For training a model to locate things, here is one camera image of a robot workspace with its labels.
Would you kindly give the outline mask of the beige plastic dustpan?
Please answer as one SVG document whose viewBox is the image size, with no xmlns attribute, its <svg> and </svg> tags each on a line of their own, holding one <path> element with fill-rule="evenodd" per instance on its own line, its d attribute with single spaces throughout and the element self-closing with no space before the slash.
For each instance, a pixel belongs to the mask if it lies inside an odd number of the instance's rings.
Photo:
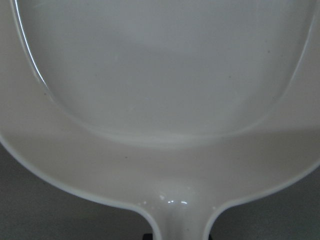
<svg viewBox="0 0 320 240">
<path fill-rule="evenodd" d="M 156 240 L 320 164 L 317 0 L 3 0 L 0 142 Z"/>
</svg>

